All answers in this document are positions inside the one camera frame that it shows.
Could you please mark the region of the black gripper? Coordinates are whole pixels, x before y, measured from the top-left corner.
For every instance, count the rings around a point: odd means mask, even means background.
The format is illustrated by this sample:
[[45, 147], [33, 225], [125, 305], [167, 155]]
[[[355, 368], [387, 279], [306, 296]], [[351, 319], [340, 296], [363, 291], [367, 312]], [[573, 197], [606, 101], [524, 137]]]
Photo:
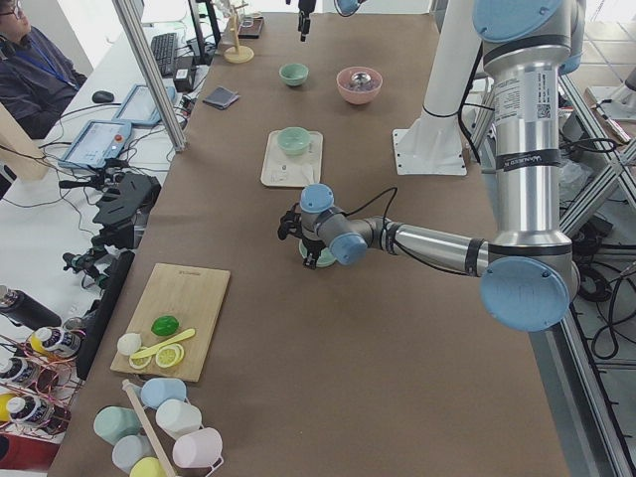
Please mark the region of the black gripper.
[[305, 267], [315, 269], [317, 267], [317, 260], [326, 247], [326, 244], [319, 238], [304, 236], [302, 243], [306, 250], [306, 255], [303, 259], [303, 265]]
[[310, 14], [315, 11], [316, 0], [298, 0], [298, 10], [302, 13], [298, 15], [298, 32], [300, 41], [305, 42], [310, 31]]

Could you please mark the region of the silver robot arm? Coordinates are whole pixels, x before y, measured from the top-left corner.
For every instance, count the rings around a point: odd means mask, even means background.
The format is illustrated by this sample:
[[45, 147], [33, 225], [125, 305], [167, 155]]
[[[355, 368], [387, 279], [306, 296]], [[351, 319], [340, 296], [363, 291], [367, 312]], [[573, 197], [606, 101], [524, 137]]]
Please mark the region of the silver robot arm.
[[419, 228], [387, 217], [355, 220], [332, 190], [312, 184], [293, 207], [292, 233], [314, 267], [323, 250], [341, 264], [370, 248], [404, 254], [446, 272], [477, 276], [486, 310], [504, 325], [548, 329], [566, 314], [579, 273], [559, 225], [557, 80], [580, 62], [582, 1], [448, 3], [422, 112], [395, 133], [406, 174], [448, 175], [460, 163], [455, 138], [477, 67], [492, 79], [497, 231], [493, 239]]

